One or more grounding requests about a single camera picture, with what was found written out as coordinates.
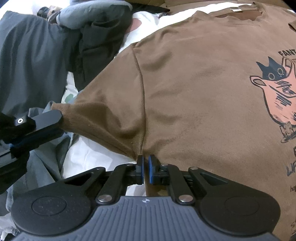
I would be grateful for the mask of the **brown t-shirt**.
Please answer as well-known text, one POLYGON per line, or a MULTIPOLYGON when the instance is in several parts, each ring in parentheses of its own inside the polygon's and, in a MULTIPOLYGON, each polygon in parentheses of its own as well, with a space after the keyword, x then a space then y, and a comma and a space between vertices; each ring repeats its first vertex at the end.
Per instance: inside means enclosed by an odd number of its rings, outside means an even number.
POLYGON ((154 154, 273 196, 295 240, 295 14, 252 3, 197 11, 119 53, 72 104, 64 130, 135 159, 154 154))

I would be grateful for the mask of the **dark grey pillow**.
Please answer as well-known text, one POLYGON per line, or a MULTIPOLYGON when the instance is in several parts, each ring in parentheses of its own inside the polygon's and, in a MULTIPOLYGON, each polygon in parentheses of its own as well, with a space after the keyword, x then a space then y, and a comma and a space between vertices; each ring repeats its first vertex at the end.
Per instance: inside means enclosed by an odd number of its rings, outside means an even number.
POLYGON ((80 32, 7 11, 1 19, 1 112, 17 116, 60 102, 80 32))

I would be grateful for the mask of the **cream cartoon print blanket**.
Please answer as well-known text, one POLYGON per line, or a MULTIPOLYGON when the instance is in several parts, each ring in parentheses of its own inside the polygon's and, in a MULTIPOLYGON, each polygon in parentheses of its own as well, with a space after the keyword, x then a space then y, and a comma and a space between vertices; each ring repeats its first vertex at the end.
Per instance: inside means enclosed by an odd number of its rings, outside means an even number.
POLYGON ((58 105, 64 128, 131 158, 151 154, 252 185, 246 27, 202 12, 123 50, 58 105))

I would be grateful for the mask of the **grey neck pillow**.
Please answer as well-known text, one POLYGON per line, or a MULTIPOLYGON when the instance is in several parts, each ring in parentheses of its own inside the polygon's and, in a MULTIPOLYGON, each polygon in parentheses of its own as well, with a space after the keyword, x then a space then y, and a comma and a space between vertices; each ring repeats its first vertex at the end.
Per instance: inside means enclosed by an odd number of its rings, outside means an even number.
POLYGON ((56 22, 62 27, 76 30, 88 22, 93 22, 99 14, 106 13, 112 6, 124 6, 129 12, 132 11, 132 5, 126 1, 82 1, 71 3, 60 10, 56 22))

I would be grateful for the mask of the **leopard plush toy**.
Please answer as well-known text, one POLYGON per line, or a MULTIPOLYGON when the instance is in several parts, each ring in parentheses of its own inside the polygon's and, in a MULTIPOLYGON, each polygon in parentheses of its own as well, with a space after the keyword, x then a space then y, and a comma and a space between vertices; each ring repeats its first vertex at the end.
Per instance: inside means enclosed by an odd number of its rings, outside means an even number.
POLYGON ((49 8, 44 6, 37 11, 37 16, 46 19, 49 24, 57 24, 57 16, 62 8, 57 6, 50 6, 49 8))

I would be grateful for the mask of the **black folded garment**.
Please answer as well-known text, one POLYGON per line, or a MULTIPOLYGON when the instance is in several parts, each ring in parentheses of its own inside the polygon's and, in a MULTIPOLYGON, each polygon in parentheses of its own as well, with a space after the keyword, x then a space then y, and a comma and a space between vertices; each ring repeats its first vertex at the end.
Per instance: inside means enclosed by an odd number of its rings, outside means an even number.
POLYGON ((79 41, 72 53, 71 72, 77 90, 83 90, 116 56, 125 33, 132 25, 132 15, 138 11, 152 14, 167 13, 170 10, 160 6, 132 4, 111 5, 97 13, 80 28, 79 41))

